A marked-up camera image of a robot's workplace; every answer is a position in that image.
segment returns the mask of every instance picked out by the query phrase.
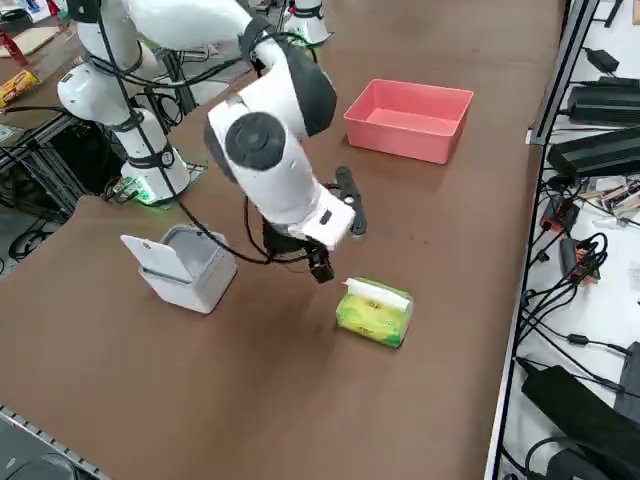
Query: cable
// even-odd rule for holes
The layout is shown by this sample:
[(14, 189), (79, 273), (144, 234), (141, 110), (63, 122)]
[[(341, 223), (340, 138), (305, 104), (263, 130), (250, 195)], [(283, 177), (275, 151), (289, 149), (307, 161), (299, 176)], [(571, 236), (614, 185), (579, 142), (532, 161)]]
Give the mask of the cable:
[[(596, 238), (602, 239), (602, 246), (599, 252), (595, 251), (595, 248), (598, 245), (598, 243), (594, 242)], [(573, 268), (569, 272), (567, 272), (553, 287), (546, 290), (547, 293), (544, 295), (542, 300), (540, 300), (540, 303), (538, 303), (538, 305), (536, 305), (533, 311), (530, 312), (530, 315), (534, 316), (534, 318), (538, 315), (540, 315), (540, 317), (533, 323), (527, 322), (529, 323), (531, 328), (519, 336), (519, 338), (516, 340), (516, 346), (522, 343), (522, 341), (533, 331), (534, 327), (537, 327), (538, 323), (542, 321), (542, 319), (546, 315), (549, 315), (551, 312), (571, 302), (577, 294), (577, 285), (580, 282), (582, 282), (582, 280), (584, 280), (587, 276), (591, 275), (595, 270), (600, 268), (604, 264), (605, 260), (607, 259), (608, 240), (607, 240), (607, 236), (604, 233), (598, 232), (594, 235), (591, 235), (590, 237), (578, 242), (577, 246), (578, 248), (582, 248), (583, 246), (589, 246), (589, 250), (587, 251), (587, 253), (583, 255), (583, 258), (580, 262), (577, 262), (573, 266)], [(578, 277), (572, 278), (575, 275), (577, 268), (579, 266), (584, 266), (583, 264), (588, 264), (587, 268), (584, 271), (582, 271)], [(560, 293), (555, 295), (553, 298), (549, 298), (554, 292), (559, 291), (561, 289), (562, 291), (560, 291)], [(572, 292), (572, 295), (569, 298), (569, 300), (567, 300), (562, 304), (552, 307), (551, 309), (547, 310), (544, 314), (542, 314), (543, 309), (547, 308), (553, 302), (559, 300), (570, 291)]]
[(275, 258), (273, 255), (268, 254), (262, 248), (260, 248), (260, 246), (257, 244), (257, 242), (253, 238), (253, 233), (251, 233), (251, 226), (249, 225), (249, 197), (247, 197), (246, 195), (244, 197), (244, 228), (247, 233), (247, 237), (249, 237), (249, 242), (251, 242), (251, 245), (253, 245), (253, 248), (255, 248), (263, 257), (267, 258), (270, 262), (287, 265), (291, 263), (301, 262), (302, 260), (307, 260), (313, 255), (313, 253), (315, 253), (314, 251), (313, 253), (303, 254), (303, 255), (300, 255), (299, 257), (281, 259), (281, 258)]
[[(138, 93), (134, 95), (134, 98), (138, 96), (146, 97), (146, 94)], [(182, 110), (182, 107), (180, 106), (180, 103), (178, 102), (178, 100), (173, 95), (169, 95), (168, 93), (153, 92), (153, 96), (156, 99), (156, 107), (158, 109), (158, 113), (162, 117), (162, 121), (165, 124), (169, 125), (170, 127), (177, 127), (178, 125), (180, 125), (180, 123), (182, 123), (182, 120), (184, 120), (184, 110)], [(167, 99), (173, 102), (173, 104), (178, 110), (178, 114), (176, 115), (175, 118), (169, 115), (165, 105), (162, 103), (163, 100), (167, 100)]]
[[(102, 18), (102, 12), (99, 13), (98, 16), (98, 26), (100, 27), (100, 33), (102, 35), (102, 40), (104, 42), (105, 45), (105, 49), (107, 51), (107, 55), (109, 56), (109, 61), (112, 63), (113, 65), (113, 70), (114, 71), (118, 71), (118, 67), (117, 67), (117, 63), (115, 60), (115, 56), (113, 54), (113, 50), (111, 48), (111, 44), (109, 42), (109, 38), (107, 36), (106, 33), (106, 29), (104, 26), (104, 20)], [(124, 81), (122, 79), (122, 76), (120, 74), (116, 74), (115, 75), (116, 80), (118, 81), (118, 85), (120, 87), (120, 91), (122, 92), (122, 95), (125, 98), (125, 102), (127, 104), (127, 108), (129, 109), (129, 114), (135, 118), (136, 116), (136, 112), (133, 108), (133, 105), (131, 104), (131, 99), (129, 98), (128, 94), (127, 94), (127, 88), (124, 85)], [(149, 141), (149, 138), (147, 137), (147, 134), (145, 133), (145, 131), (142, 129), (142, 127), (140, 126), (140, 124), (136, 124), (136, 128), (138, 129), (138, 132), (140, 134), (140, 137), (142, 138), (142, 141), (144, 142), (145, 146), (147, 147), (147, 149), (149, 150), (150, 154), (154, 154), (154, 150), (153, 150), (153, 146), (151, 145), (151, 142)], [(234, 255), (237, 258), (240, 258), (242, 260), (244, 260), (245, 262), (249, 262), (249, 263), (254, 263), (257, 265), (269, 265), (272, 260), (270, 260), (269, 258), (265, 258), (265, 259), (255, 259), (255, 258), (251, 258), (248, 257), (246, 255), (243, 255), (242, 253), (234, 250), (233, 248), (229, 247), (227, 244), (225, 244), (224, 242), (220, 241), (215, 235), (213, 235), (209, 229), (207, 227), (205, 227), (192, 213), (191, 211), (189, 211), (189, 209), (182, 203), (182, 201), (178, 198), (178, 194), (175, 190), (175, 188), (173, 187), (173, 184), (171, 183), (171, 180), (169, 180), (169, 177), (167, 176), (167, 173), (165, 172), (165, 167), (164, 165), (160, 162), (160, 165), (157, 167), (158, 170), (160, 171), (160, 174), (162, 175), (163, 180), (165, 181), (165, 183), (167, 184), (167, 188), (169, 189), (169, 192), (171, 192), (171, 195), (173, 197), (173, 199), (176, 201), (176, 203), (178, 204), (178, 206), (182, 209), (182, 211), (184, 212), (184, 214), (187, 216), (187, 218), (189, 218), (189, 220), (202, 232), (204, 233), (207, 238), (209, 238), (210, 240), (212, 240), (216, 245), (218, 245), (220, 248), (222, 248), (223, 250), (227, 251), (228, 253), (230, 253), (231, 255)]]
[[(536, 318), (533, 317), (527, 311), (526, 308), (523, 309), (523, 312), (526, 313), (527, 315), (529, 315), (529, 319), (533, 318), (534, 320), (536, 320)], [(608, 343), (608, 342), (600, 342), (600, 341), (597, 341), (597, 340), (591, 340), (586, 335), (582, 335), (582, 334), (579, 334), (579, 333), (569, 333), (568, 335), (565, 335), (563, 333), (558, 332), (557, 330), (554, 330), (549, 325), (547, 325), (546, 323), (544, 323), (544, 322), (542, 322), (540, 320), (538, 320), (538, 323), (537, 323), (536, 326), (539, 326), (539, 327), (544, 328), (545, 330), (548, 330), (549, 332), (551, 332), (556, 337), (566, 340), (571, 345), (577, 345), (577, 346), (581, 346), (581, 347), (584, 347), (586, 345), (600, 345), (602, 347), (610, 348), (611, 350), (614, 350), (614, 351), (616, 351), (618, 353), (621, 353), (622, 355), (625, 355), (625, 356), (631, 356), (632, 355), (632, 353), (631, 353), (631, 351), (629, 349), (621, 347), (620, 345), (616, 345), (615, 343)]]
[(30, 112), (32, 110), (44, 110), (44, 111), (49, 111), (49, 112), (57, 112), (57, 113), (61, 113), (63, 115), (69, 115), (71, 117), (74, 118), (78, 118), (76, 117), (73, 113), (71, 113), (69, 110), (67, 110), (64, 107), (56, 107), (56, 106), (50, 106), (50, 107), (46, 107), (46, 106), (23, 106), (23, 107), (5, 107), (5, 108), (1, 108), (0, 109), (0, 114), (4, 115), (7, 113), (18, 113), (18, 112)]
[(101, 71), (102, 73), (106, 73), (107, 75), (114, 76), (116, 78), (119, 78), (120, 80), (126, 80), (127, 82), (133, 85), (138, 85), (140, 87), (168, 88), (168, 89), (190, 87), (197, 83), (208, 80), (209, 78), (217, 75), (223, 70), (226, 70), (232, 65), (235, 65), (240, 60), (242, 60), (242, 57), (236, 57), (230, 60), (226, 60), (219, 65), (214, 65), (211, 68), (208, 68), (207, 70), (205, 70), (204, 72), (194, 75), (193, 77), (188, 78), (186, 80), (182, 80), (180, 82), (159, 83), (153, 80), (147, 80), (145, 78), (138, 77), (132, 73), (124, 73), (117, 66), (115, 66), (115, 64), (109, 65), (107, 62), (105, 62), (100, 58), (92, 57), (93, 66), (96, 67), (96, 69)]
[[(40, 227), (36, 227), (42, 220), (45, 222)], [(36, 249), (36, 247), (33, 246), (34, 242), (40, 244), (51, 235), (51, 232), (45, 232), (43, 230), (47, 222), (48, 220), (44, 216), (38, 217), (29, 228), (18, 235), (13, 242), (11, 242), (11, 245), (9, 245), (9, 258), (18, 263), (27, 258)]]
[(606, 208), (603, 208), (603, 207), (601, 207), (601, 206), (599, 206), (599, 205), (587, 200), (586, 198), (581, 198), (580, 200), (582, 200), (583, 203), (587, 203), (587, 204), (591, 205), (596, 210), (599, 210), (602, 213), (606, 213), (607, 215), (615, 218), (616, 220), (618, 220), (619, 222), (621, 222), (623, 224), (633, 225), (634, 227), (640, 228), (640, 222), (636, 222), (635, 220), (632, 220), (630, 218), (618, 217), (613, 212), (611, 212), (611, 211), (607, 210)]
[(618, 463), (620, 466), (624, 466), (626, 469), (628, 470), (632, 470), (635, 471), (637, 474), (640, 474), (640, 467), (633, 465), (631, 462), (628, 462), (627, 460), (624, 460), (622, 458), (620, 458), (620, 456), (618, 456), (617, 454), (610, 452), (608, 450), (604, 450), (603, 448), (600, 448), (590, 442), (585, 442), (583, 440), (577, 440), (571, 437), (567, 437), (567, 436), (554, 436), (554, 437), (549, 437), (546, 438), (544, 440), (540, 440), (538, 443), (536, 443), (535, 445), (533, 445), (529, 451), (527, 452), (527, 457), (525, 459), (524, 462), (524, 468), (527, 472), (527, 475), (531, 475), (533, 476), (533, 478), (535, 478), (536, 472), (531, 470), (531, 459), (533, 458), (533, 455), (535, 454), (535, 452), (537, 450), (539, 450), (540, 448), (542, 448), (543, 446), (549, 444), (549, 443), (561, 443), (561, 442), (570, 442), (573, 443), (575, 446), (580, 447), (580, 448), (586, 448), (588, 450), (593, 450), (595, 453), (598, 453), (600, 455), (602, 455), (603, 457), (608, 458), (609, 460), (614, 460), (616, 463)]
[[(524, 362), (530, 363), (531, 365), (536, 365), (538, 367), (551, 368), (551, 365), (547, 365), (546, 363), (538, 362), (536, 360), (531, 360), (530, 358), (525, 358), (525, 357), (520, 357), (520, 356), (517, 356), (515, 358), (518, 359), (518, 360), (522, 360)], [(640, 399), (640, 395), (628, 391), (622, 385), (620, 385), (619, 383), (616, 383), (616, 382), (614, 382), (612, 380), (607, 380), (606, 382), (601, 382), (600, 380), (596, 380), (595, 378), (585, 377), (584, 375), (578, 375), (576, 373), (572, 373), (572, 372), (569, 372), (569, 371), (566, 371), (566, 372), (569, 375), (571, 375), (573, 378), (575, 378), (575, 379), (584, 380), (585, 382), (595, 383), (596, 385), (600, 385), (601, 387), (605, 387), (605, 388), (608, 388), (609, 390), (613, 390), (615, 393), (620, 393), (622, 395), (627, 395), (629, 397)]]
[(518, 472), (520, 472), (522, 475), (527, 475), (527, 471), (525, 470), (524, 466), (520, 465), (518, 461), (511, 456), (504, 445), (500, 446), (500, 453), (504, 455), (504, 458), (506, 458), (509, 463), (513, 465), (516, 470), (518, 470)]
[(540, 241), (540, 239), (542, 238), (542, 236), (543, 236), (545, 233), (547, 233), (548, 231), (549, 231), (548, 229), (547, 229), (547, 230), (544, 230), (544, 229), (543, 229), (543, 230), (538, 234), (538, 236), (535, 238), (535, 240), (534, 240), (533, 242), (531, 242), (531, 248), (533, 248), (533, 247), (535, 246), (535, 244), (536, 244), (536, 243), (538, 243), (538, 241)]
[(580, 370), (582, 370), (583, 372), (585, 372), (587, 375), (595, 378), (596, 380), (599, 381), (607, 381), (606, 378), (603, 378), (599, 375), (596, 375), (595, 373), (593, 373), (591, 370), (589, 370), (587, 367), (585, 367), (582, 363), (580, 363), (578, 360), (576, 360), (573, 356), (569, 355), (567, 352), (564, 351), (564, 349), (562, 349), (560, 346), (558, 346), (553, 340), (551, 340), (549, 337), (547, 337), (544, 333), (542, 333), (542, 331), (540, 330), (540, 328), (538, 328), (538, 326), (532, 326), (531, 327), (533, 330), (535, 330), (535, 332), (540, 335), (542, 338), (544, 338), (547, 343), (552, 346), (558, 353), (560, 353), (563, 357), (565, 357), (567, 360), (569, 360), (571, 363), (573, 363), (576, 367), (578, 367)]

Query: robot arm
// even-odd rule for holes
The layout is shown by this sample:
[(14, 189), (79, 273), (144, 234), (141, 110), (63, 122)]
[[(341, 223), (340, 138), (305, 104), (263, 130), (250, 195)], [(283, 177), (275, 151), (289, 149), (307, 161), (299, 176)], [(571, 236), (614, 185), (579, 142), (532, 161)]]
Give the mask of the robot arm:
[[(330, 250), (335, 248), (355, 212), (320, 185), (298, 140), (326, 129), (336, 105), (329, 79), (307, 55), (282, 39), (268, 38), (272, 27), (253, 18), (235, 0), (69, 0), (70, 12), (74, 5), (82, 7), (76, 9), (76, 17), (85, 17), (80, 38), (89, 51), (108, 61), (96, 35), (100, 34), (98, 26), (91, 22), (98, 8), (109, 39), (116, 44), (118, 67), (131, 69), (135, 59), (137, 75), (149, 61), (145, 63), (145, 49), (132, 36), (132, 25), (155, 43), (176, 50), (239, 39), (243, 56), (260, 60), (268, 72), (209, 113), (205, 136), (212, 155), (276, 231), (301, 240), (310, 237)], [(76, 69), (59, 85), (65, 106), (82, 118), (115, 127), (121, 140), (130, 137), (123, 140), (130, 157), (152, 155), (141, 147), (135, 129), (127, 130), (128, 123), (136, 120), (128, 118), (124, 102), (112, 96), (115, 78), (90, 65)], [(90, 108), (87, 99), (91, 99)], [(163, 160), (166, 154), (172, 157), (173, 149), (158, 135), (157, 120), (149, 112), (141, 111), (140, 116), (145, 132), (158, 137), (156, 153)], [(171, 178), (172, 169), (180, 171), (173, 178), (183, 182), (181, 163), (173, 161), (167, 173)], [(153, 173), (158, 168), (147, 170), (147, 183), (158, 184), (159, 176)]]
[(128, 0), (128, 9), (138, 30), (160, 45), (185, 49), (235, 37), (246, 60), (266, 66), (266, 75), (211, 110), (206, 142), (278, 231), (335, 248), (355, 212), (318, 183), (298, 141), (333, 118), (336, 93), (324, 72), (286, 41), (262, 41), (273, 27), (234, 0)]

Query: brown table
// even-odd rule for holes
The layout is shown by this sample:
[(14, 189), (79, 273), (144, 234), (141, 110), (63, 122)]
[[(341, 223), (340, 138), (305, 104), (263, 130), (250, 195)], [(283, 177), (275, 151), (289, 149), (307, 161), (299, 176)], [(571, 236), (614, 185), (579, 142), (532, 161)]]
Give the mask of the brown table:
[[(155, 296), (118, 238), (157, 239), (180, 212), (84, 198), (0, 284), (1, 401), (117, 479), (480, 478), (532, 208), (524, 137), (561, 7), (328, 1), (339, 103), (306, 148), (323, 180), (349, 165), (369, 221), (332, 255), (337, 280), (241, 264), (213, 314), (192, 313)], [(475, 91), (447, 166), (348, 146), (342, 115), (372, 78)], [(171, 135), (190, 161), (209, 158), (210, 106)], [(251, 251), (215, 167), (184, 200)], [(334, 329), (355, 275), (413, 295), (398, 351)]]

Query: tissue box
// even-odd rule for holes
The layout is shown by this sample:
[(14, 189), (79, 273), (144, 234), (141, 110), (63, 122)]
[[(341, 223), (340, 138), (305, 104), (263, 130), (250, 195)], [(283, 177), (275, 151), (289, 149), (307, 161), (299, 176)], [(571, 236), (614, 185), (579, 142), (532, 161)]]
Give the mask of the tissue box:
[(338, 326), (392, 348), (402, 345), (413, 313), (411, 296), (365, 278), (345, 282), (349, 291), (336, 310)]

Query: pink plastic bin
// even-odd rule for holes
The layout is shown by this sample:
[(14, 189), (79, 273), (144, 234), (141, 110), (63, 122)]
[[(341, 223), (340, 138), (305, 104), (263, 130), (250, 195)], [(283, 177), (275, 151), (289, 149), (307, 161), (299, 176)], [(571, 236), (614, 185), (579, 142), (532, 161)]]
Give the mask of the pink plastic bin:
[(447, 163), (472, 98), (468, 90), (374, 79), (344, 114), (349, 143)]

